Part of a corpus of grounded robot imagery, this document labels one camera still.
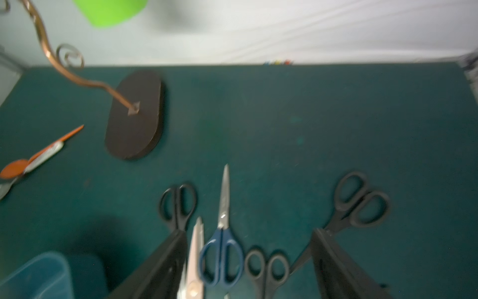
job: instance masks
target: green lamp shade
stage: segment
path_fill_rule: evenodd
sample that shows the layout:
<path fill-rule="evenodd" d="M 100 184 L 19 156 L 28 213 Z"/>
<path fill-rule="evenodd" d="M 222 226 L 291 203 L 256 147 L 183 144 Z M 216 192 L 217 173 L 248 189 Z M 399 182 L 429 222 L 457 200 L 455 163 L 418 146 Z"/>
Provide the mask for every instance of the green lamp shade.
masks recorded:
<path fill-rule="evenodd" d="M 148 0 L 73 0 L 95 27 L 121 23 L 139 13 Z"/>

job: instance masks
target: black scissors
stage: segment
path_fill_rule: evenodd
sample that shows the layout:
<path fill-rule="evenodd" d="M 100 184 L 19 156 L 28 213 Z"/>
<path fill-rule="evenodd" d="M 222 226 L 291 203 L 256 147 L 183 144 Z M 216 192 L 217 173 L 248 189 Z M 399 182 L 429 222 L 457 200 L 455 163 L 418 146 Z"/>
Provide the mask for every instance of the black scissors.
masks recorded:
<path fill-rule="evenodd" d="M 189 193 L 191 193 L 191 195 L 193 197 L 193 206 L 192 206 L 191 210 L 189 211 L 189 213 L 187 213 L 187 214 L 183 213 L 183 212 L 185 212 L 185 209 L 183 207 L 183 194 L 182 194 L 183 190 L 185 190 L 185 191 L 188 190 Z M 173 201 L 172 202 L 173 212 L 171 213 L 170 217 L 168 217 L 166 215 L 165 210 L 164 210 L 164 205 L 165 205 L 165 202 L 166 202 L 166 198 L 169 194 L 171 195 L 171 200 Z M 163 193 L 163 195 L 161 195 L 161 199 L 160 199 L 159 205 L 158 205 L 159 217 L 164 222 L 166 222 L 166 225 L 168 226 L 168 228 L 171 232 L 173 232 L 175 230 L 178 230 L 178 229 L 182 230 L 182 231 L 186 231 L 187 221 L 189 220 L 189 218 L 193 214 L 194 210 L 196 209 L 196 206 L 197 206 L 197 196 L 196 196 L 196 190 L 194 190 L 193 186 L 191 186 L 187 183 L 184 183 L 179 187 L 174 185 L 174 186 L 169 187 Z"/>
<path fill-rule="evenodd" d="M 251 272 L 249 266 L 249 260 L 253 255 L 257 256 L 261 262 L 261 270 L 257 275 Z M 285 268 L 284 275 L 280 279 L 276 279 L 272 273 L 272 264 L 275 260 L 280 261 Z M 264 254 L 259 249 L 251 249 L 244 260 L 244 268 L 256 289 L 256 299 L 272 299 L 275 290 L 283 285 L 289 278 L 289 262 L 285 256 L 280 253 L 271 256 L 266 264 Z"/>
<path fill-rule="evenodd" d="M 345 182 L 352 177 L 357 177 L 360 180 L 361 187 L 352 195 L 349 201 L 344 202 L 340 199 L 340 193 Z M 384 208 L 372 221 L 364 222 L 360 219 L 359 213 L 373 198 L 380 198 L 384 204 Z M 334 207 L 335 210 L 332 219 L 324 228 L 331 236 L 350 226 L 367 228 L 381 224 L 390 212 L 390 198 L 382 191 L 370 190 L 369 181 L 364 173 L 352 171 L 346 174 L 337 184 L 334 192 Z M 310 258 L 311 252 L 309 245 L 307 245 L 302 254 L 292 264 L 291 275 L 307 263 Z"/>

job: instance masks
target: white wall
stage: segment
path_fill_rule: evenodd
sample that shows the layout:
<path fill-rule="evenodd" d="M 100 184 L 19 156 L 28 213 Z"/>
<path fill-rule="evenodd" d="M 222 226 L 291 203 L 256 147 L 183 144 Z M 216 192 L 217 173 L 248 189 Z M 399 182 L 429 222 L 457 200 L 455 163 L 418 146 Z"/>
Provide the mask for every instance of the white wall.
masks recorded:
<path fill-rule="evenodd" d="M 0 65 L 0 106 L 7 98 L 8 94 L 10 94 L 10 91 L 13 89 L 18 79 L 20 79 L 19 73 Z"/>
<path fill-rule="evenodd" d="M 478 0 L 149 0 L 108 29 L 93 28 L 72 0 L 32 1 L 52 46 L 76 46 L 87 66 L 413 62 L 478 47 Z M 0 44 L 48 64 L 18 1 L 0 15 Z"/>

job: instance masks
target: green table surface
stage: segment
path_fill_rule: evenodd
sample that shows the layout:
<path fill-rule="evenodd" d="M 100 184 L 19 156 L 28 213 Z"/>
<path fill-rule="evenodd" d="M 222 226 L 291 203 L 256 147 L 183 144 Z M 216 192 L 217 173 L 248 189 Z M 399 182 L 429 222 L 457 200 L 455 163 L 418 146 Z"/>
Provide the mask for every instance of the green table surface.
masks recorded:
<path fill-rule="evenodd" d="M 112 86 L 137 68 L 87 68 Z M 230 225 L 247 252 L 292 263 L 333 210 L 352 169 L 393 202 L 386 221 L 338 243 L 395 298 L 478 296 L 478 109 L 453 63 L 155 67 L 167 86 L 164 134 L 137 161 L 104 146 L 111 97 L 51 68 L 27 71 L 0 107 L 0 165 L 28 158 L 84 124 L 0 202 L 0 278 L 44 251 L 94 253 L 109 288 L 169 234 L 162 192 L 191 181 L 205 239 L 217 225 L 224 164 Z M 206 298 L 223 298 L 217 286 Z M 245 275 L 232 299 L 252 298 Z M 312 263 L 274 298 L 319 298 Z"/>

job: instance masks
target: scissor handle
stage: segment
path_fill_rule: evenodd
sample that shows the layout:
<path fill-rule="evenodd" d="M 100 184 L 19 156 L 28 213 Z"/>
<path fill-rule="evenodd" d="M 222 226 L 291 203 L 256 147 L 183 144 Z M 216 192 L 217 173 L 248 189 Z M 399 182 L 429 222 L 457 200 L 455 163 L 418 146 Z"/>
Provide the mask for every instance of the scissor handle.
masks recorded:
<path fill-rule="evenodd" d="M 193 206 L 191 208 L 191 210 L 189 211 L 189 213 L 187 214 L 183 214 L 183 203 L 182 203 L 182 200 L 181 200 L 181 191 L 185 189 L 185 190 L 188 190 L 191 195 L 193 196 Z M 185 231 L 186 230 L 186 225 L 187 225 L 187 221 L 189 220 L 189 218 L 191 218 L 191 215 L 193 215 L 193 212 L 194 210 L 196 209 L 196 206 L 197 206 L 197 196 L 196 196 L 196 190 L 194 189 L 193 186 L 187 184 L 187 183 L 184 183 L 182 184 L 179 189 L 177 189 L 177 194 L 176 194 L 176 221 L 178 223 L 178 228 L 180 230 L 183 230 Z"/>
<path fill-rule="evenodd" d="M 168 189 L 166 189 L 165 192 L 161 195 L 161 199 L 159 200 L 159 205 L 158 205 L 158 213 L 159 217 L 166 223 L 166 226 L 169 228 L 171 232 L 174 232 L 177 229 L 177 219 L 176 219 L 176 214 L 177 214 L 177 206 L 176 206 L 176 186 L 171 186 Z M 173 207 L 173 212 L 171 213 L 171 217 L 167 217 L 166 213 L 164 212 L 164 205 L 166 202 L 166 196 L 171 193 L 171 204 Z"/>
<path fill-rule="evenodd" d="M 272 264 L 275 260 L 279 260 L 284 266 L 284 275 L 281 279 L 276 279 L 274 273 L 272 272 Z M 266 273 L 266 286 L 264 291 L 264 299 L 272 299 L 274 297 L 275 290 L 278 287 L 283 285 L 289 278 L 289 262 L 283 254 L 277 253 L 271 256 L 267 262 L 267 273 Z"/>
<path fill-rule="evenodd" d="M 364 222 L 360 220 L 359 213 L 360 211 L 374 198 L 379 197 L 383 200 L 385 207 L 381 215 L 378 215 L 374 220 L 370 222 Z M 389 196 L 382 191 L 372 191 L 363 197 L 363 200 L 358 206 L 350 213 L 349 221 L 355 227 L 358 228 L 367 228 L 375 225 L 381 224 L 385 217 L 390 213 L 390 198 Z"/>
<path fill-rule="evenodd" d="M 219 260 L 221 258 L 221 239 L 222 239 L 222 230 L 216 229 L 211 239 L 209 239 L 209 241 L 206 244 L 204 244 L 203 249 L 201 249 L 201 252 L 199 253 L 199 259 L 197 260 L 197 272 L 199 273 L 199 277 L 204 282 L 204 284 L 209 287 L 213 287 L 219 282 Z M 211 246 L 216 247 L 216 261 L 214 265 L 213 280 L 209 281 L 206 277 L 203 264 L 205 264 L 206 262 L 207 249 Z"/>
<path fill-rule="evenodd" d="M 351 177 L 358 177 L 362 183 L 362 186 L 355 192 L 354 195 L 350 198 L 349 201 L 344 202 L 343 200 L 340 199 L 340 193 L 342 191 L 342 188 L 347 182 L 347 180 Z M 335 188 L 334 192 L 334 206 L 337 211 L 340 212 L 347 212 L 351 208 L 353 208 L 357 202 L 368 192 L 367 190 L 369 189 L 369 181 L 367 180 L 367 176 L 360 172 L 360 171 L 352 171 L 348 174 L 346 174 L 337 184 L 337 187 Z"/>
<path fill-rule="evenodd" d="M 239 257 L 239 271 L 237 272 L 236 277 L 231 282 L 228 281 L 228 272 L 226 267 L 226 263 L 228 262 L 228 259 L 227 259 L 228 246 L 232 246 L 236 250 L 236 253 Z M 235 284 L 237 284 L 240 277 L 242 276 L 242 271 L 244 271 L 244 253 L 239 243 L 232 236 L 232 232 L 230 228 L 227 228 L 222 231 L 220 263 L 221 263 L 221 267 L 220 267 L 221 284 L 225 288 L 231 288 Z"/>
<path fill-rule="evenodd" d="M 261 263 L 261 269 L 257 275 L 252 273 L 249 267 L 249 260 L 253 255 L 257 256 Z M 256 291 L 256 299 L 262 299 L 262 297 L 264 296 L 264 288 L 266 281 L 266 276 L 264 275 L 264 272 L 266 271 L 266 261 L 264 258 L 264 254 L 259 249 L 249 250 L 246 255 L 246 258 L 244 259 L 244 269 L 246 270 L 246 274 L 252 280 Z"/>

